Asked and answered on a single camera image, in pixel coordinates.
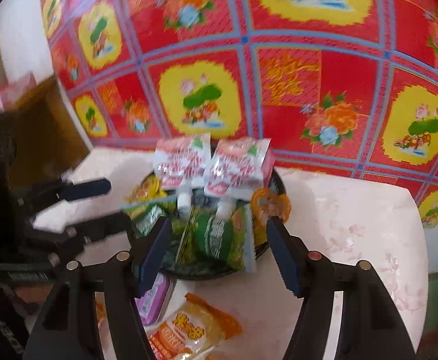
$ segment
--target round black tray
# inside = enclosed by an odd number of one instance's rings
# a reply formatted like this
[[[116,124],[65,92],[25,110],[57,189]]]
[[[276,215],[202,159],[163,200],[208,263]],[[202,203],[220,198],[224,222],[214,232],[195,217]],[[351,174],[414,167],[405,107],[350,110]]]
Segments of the round black tray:
[[[284,183],[281,177],[277,174],[275,170],[272,171],[271,180],[269,181],[269,189],[272,190],[277,195],[286,193]],[[210,198],[204,196],[203,190],[193,191],[193,205],[200,207],[214,208],[219,202],[218,198]],[[242,200],[238,201],[238,205],[244,205],[246,202]],[[129,242],[135,239],[132,230],[127,232],[127,238]],[[225,262],[221,263],[218,261],[214,262],[195,262],[189,265],[177,265],[174,263],[177,249],[179,248],[179,242],[173,241],[169,249],[166,251],[166,255],[162,261],[160,272],[170,278],[180,279],[180,280],[212,280],[222,278],[223,276],[230,275],[236,272],[234,269],[230,268]],[[256,247],[256,259],[264,254],[264,252],[269,249],[269,243],[264,243]]]

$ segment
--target black device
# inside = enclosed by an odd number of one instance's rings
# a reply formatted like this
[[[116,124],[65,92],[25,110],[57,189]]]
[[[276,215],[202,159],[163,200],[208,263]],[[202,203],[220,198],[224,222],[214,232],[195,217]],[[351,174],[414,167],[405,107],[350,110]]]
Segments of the black device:
[[[67,267],[44,303],[25,350],[25,360],[103,359],[94,311],[94,292],[104,292],[118,360],[155,360],[134,298],[149,290],[170,240],[170,220],[132,241],[107,262]],[[415,353],[401,316],[384,284],[365,260],[355,266],[331,262],[289,235],[278,217],[267,224],[268,240],[286,287],[304,298],[284,360],[321,360],[335,291],[344,292],[336,360],[413,360]]]

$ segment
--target white table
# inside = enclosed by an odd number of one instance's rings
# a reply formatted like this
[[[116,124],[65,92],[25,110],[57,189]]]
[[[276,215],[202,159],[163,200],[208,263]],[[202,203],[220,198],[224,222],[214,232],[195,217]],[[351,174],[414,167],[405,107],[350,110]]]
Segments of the white table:
[[[124,204],[124,196],[152,169],[150,152],[97,148],[74,171],[74,182],[109,178],[112,192],[76,203],[60,203],[43,212],[36,226],[62,231],[72,223]],[[388,184],[278,168],[292,203],[286,224],[309,250],[331,261],[370,261],[391,294],[417,349],[427,304],[427,253],[416,204],[409,191]],[[124,234],[88,245],[78,259],[84,264],[107,261],[129,250]],[[178,281],[165,315],[173,313],[191,291],[234,315],[244,332],[218,348],[231,359],[280,359],[293,332],[301,299],[284,286],[270,250],[258,261],[256,274],[235,273],[207,282]],[[336,293],[324,359],[333,359],[341,324],[342,293]],[[103,342],[106,358],[115,358]]]

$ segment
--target purple container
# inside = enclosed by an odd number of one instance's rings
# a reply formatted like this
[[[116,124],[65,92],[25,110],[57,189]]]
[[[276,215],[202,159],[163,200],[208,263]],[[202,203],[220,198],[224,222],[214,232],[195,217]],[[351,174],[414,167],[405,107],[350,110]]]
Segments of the purple container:
[[[172,291],[171,281],[159,273],[152,288],[141,299],[136,298],[136,307],[144,326],[157,322],[169,303]]]

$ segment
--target rice cracker package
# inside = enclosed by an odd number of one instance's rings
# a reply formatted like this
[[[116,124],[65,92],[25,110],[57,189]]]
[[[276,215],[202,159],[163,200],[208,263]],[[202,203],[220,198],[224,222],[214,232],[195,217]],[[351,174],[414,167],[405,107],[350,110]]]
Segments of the rice cracker package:
[[[149,337],[157,360],[192,360],[242,332],[235,318],[188,293],[186,302]]]

